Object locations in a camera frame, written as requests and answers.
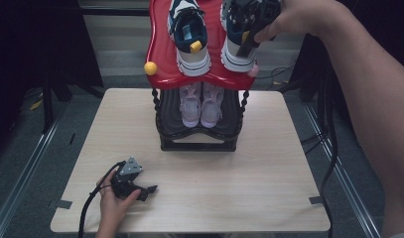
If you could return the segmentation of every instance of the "human arm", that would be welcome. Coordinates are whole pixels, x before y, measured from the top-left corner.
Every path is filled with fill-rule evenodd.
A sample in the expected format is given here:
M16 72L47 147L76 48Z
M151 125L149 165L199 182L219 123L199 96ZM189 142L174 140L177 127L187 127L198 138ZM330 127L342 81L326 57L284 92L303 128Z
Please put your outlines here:
M136 189L124 200L115 196L111 187L111 179L115 171L112 171L102 184L100 190L100 222L96 238L113 238L118 226L127 214L128 208L133 204L140 194Z
M256 35L310 33L324 43L364 153L385 193L383 237L404 232L404 67L340 3L283 0L276 21Z

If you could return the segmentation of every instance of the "hand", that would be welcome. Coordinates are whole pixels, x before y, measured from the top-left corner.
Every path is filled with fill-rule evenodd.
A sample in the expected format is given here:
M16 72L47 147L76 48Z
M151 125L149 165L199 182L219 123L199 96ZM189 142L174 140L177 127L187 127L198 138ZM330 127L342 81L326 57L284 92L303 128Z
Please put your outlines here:
M112 171L102 184L100 190L100 214L101 219L99 223L99 229L96 233L96 237L107 238L115 237L115 233L121 221L127 214L128 208L139 196L141 190L137 189L131 192L131 194L124 200L115 196L111 187L111 179L115 175L115 171Z
M262 43L283 32L318 36L336 12L345 10L341 6L335 0L282 0L281 14L254 40Z

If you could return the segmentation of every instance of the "white sneaker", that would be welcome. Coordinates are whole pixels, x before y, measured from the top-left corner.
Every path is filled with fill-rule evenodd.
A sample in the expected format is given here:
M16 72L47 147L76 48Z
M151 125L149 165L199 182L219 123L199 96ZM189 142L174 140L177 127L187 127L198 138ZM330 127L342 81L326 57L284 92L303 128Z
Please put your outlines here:
M203 83L201 122L204 127L212 128L222 118L220 104L223 100L223 92L223 87L218 87L208 82Z
M187 76L208 72L207 30L204 11L196 0L172 0L168 15L168 32L177 47L177 65Z
M255 21L255 13L261 0L223 0L220 21L226 30L226 39L221 50L223 65L237 72L247 72L254 67L255 49L247 58L237 57L239 48L248 36Z
M201 89L200 82L180 87L180 111L183 124L192 128L199 124L201 118Z

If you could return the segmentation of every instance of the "light wood tabletop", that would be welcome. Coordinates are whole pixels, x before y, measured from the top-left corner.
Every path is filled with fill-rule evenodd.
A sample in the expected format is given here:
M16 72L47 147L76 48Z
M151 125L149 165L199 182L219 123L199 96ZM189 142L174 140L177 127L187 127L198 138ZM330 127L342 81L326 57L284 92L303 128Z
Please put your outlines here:
M326 231L330 222L283 96L250 91L235 152L164 152L151 89L108 89L69 178L51 228L76 232L96 182L130 156L143 167L135 183L158 185L137 201L119 232L222 233ZM188 141L210 140L203 134ZM84 230L96 232L98 194Z

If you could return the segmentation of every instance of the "red shelf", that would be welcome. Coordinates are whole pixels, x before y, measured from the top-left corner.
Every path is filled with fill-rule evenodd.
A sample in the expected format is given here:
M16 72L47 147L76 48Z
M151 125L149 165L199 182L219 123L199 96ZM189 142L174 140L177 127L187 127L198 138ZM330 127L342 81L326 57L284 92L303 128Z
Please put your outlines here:
M207 50L210 55L210 71L204 75L189 77L182 74L177 67L176 47L168 35L167 19L170 0L151 0L150 19L152 37L146 61L153 61L158 70L148 75L152 87L172 89L192 82L206 81L217 86L234 90L249 89L254 81L246 72L233 72L226 69L220 61L220 51L226 38L226 31L220 24L220 4L222 1L199 0L205 11L204 22L207 28Z

